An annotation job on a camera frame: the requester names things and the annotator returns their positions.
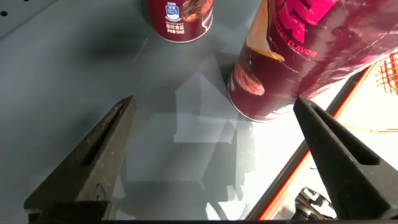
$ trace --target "orange mesh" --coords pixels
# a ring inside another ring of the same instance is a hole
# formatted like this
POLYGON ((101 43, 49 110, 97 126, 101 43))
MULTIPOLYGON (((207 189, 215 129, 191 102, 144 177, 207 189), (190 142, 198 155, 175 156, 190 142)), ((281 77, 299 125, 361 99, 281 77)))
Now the orange mesh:
POLYGON ((390 54, 390 56, 380 66, 377 73, 377 86, 384 87, 386 93, 398 95, 398 52, 390 54))

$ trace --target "can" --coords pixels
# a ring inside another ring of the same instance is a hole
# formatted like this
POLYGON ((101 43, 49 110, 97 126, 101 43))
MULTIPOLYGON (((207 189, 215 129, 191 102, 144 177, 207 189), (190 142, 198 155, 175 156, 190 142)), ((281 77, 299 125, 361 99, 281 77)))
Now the can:
POLYGON ((213 22, 213 0, 146 0, 156 33, 186 43, 206 34, 213 22))
POLYGON ((396 0, 262 0, 228 80, 235 108, 263 122, 299 95, 387 57, 398 46, 396 0))

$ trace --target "gray table surface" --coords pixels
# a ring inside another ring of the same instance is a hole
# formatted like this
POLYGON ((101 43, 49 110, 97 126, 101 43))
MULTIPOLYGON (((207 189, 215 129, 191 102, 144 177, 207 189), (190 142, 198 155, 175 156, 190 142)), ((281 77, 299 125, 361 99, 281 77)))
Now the gray table surface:
POLYGON ((25 198, 129 95, 118 218, 244 218, 303 140, 294 115, 252 123, 226 95, 258 4, 217 0, 209 33, 173 44, 141 1, 2 1, 0 220, 25 222, 25 198))

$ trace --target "food image on can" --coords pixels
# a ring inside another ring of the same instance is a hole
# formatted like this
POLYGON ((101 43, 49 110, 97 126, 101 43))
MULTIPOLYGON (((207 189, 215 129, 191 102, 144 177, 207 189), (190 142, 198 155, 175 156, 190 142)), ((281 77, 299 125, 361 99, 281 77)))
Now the food image on can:
POLYGON ((203 36, 213 22, 214 0, 146 0, 156 33, 171 42, 190 42, 203 36))
POLYGON ((245 117, 263 122, 387 57, 398 46, 396 0, 262 0, 228 80, 245 117))

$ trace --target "potato chip can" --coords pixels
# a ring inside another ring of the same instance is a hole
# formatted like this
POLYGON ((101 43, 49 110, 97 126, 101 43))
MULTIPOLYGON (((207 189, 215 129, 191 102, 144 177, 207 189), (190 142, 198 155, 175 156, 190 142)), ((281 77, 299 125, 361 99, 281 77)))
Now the potato chip can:
POLYGON ((292 112, 398 46, 396 0, 262 0, 228 81, 235 108, 263 122, 292 112))
POLYGON ((156 33, 186 43, 206 34, 213 22, 213 0, 146 0, 156 33))

